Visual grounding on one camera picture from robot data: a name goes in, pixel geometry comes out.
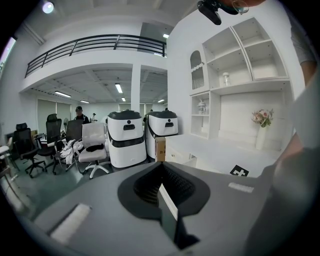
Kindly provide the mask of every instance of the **ceiling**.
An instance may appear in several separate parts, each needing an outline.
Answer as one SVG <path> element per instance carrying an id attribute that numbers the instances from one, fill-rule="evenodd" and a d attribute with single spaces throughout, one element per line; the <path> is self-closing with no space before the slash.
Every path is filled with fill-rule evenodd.
<path id="1" fill-rule="evenodd" d="M 86 14 L 101 14 L 102 9 L 105 16 L 134 16 L 135 11 L 143 9 L 148 13 L 171 17 L 177 23 L 197 8 L 197 0 L 52 0 L 54 11 L 45 14 L 42 11 L 43 2 L 40 0 L 25 20 L 28 28 L 41 39 L 71 21 L 84 19 Z"/>
<path id="2" fill-rule="evenodd" d="M 85 100 L 90 103 L 131 102 L 132 67 L 108 67 L 77 71 L 62 77 L 49 79 L 30 92 L 55 99 L 69 99 L 75 102 Z M 167 72 L 148 69 L 141 70 L 140 102 L 156 103 L 164 99 L 167 102 Z M 115 83 L 120 83 L 123 94 L 119 93 Z M 65 98 L 55 91 L 70 95 Z"/>

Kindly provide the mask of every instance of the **cardboard box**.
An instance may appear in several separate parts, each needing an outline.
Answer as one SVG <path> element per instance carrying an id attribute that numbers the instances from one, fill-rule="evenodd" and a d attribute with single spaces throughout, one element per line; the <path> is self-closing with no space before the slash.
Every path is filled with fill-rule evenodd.
<path id="1" fill-rule="evenodd" d="M 166 138 L 155 138 L 155 161 L 164 162 L 166 160 Z"/>

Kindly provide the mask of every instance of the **white office chair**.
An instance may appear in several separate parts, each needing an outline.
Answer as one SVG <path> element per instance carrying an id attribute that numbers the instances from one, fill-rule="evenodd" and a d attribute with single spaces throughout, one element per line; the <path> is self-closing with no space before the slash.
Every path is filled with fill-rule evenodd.
<path id="1" fill-rule="evenodd" d="M 93 179 L 96 170 L 104 170 L 107 174 L 109 171 L 99 164 L 99 160 L 107 158 L 105 147 L 105 126 L 103 123 L 87 123 L 82 125 L 82 143 L 85 148 L 79 155 L 79 162 L 95 161 L 95 164 L 89 165 L 85 169 L 93 169 L 90 174 L 90 180 Z M 102 149 L 96 149 L 93 152 L 87 151 L 91 146 L 103 145 Z"/>

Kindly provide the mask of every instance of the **white column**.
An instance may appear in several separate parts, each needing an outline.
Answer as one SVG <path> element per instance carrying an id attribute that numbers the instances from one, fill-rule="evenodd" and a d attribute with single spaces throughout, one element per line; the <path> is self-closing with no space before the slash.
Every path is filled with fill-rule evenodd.
<path id="1" fill-rule="evenodd" d="M 141 64 L 133 64 L 131 78 L 131 110 L 140 112 Z"/>

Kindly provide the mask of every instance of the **white robot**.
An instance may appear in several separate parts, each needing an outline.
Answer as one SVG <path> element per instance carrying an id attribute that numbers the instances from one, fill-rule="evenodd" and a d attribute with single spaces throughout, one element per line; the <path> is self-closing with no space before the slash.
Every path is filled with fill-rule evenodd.
<path id="1" fill-rule="evenodd" d="M 138 112 L 111 112 L 107 117 L 108 146 L 111 164 L 125 168 L 147 158 L 142 117 Z"/>
<path id="2" fill-rule="evenodd" d="M 178 117 L 176 113 L 169 110 L 151 111 L 145 115 L 143 121 L 146 152 L 154 159 L 156 137 L 178 135 Z"/>

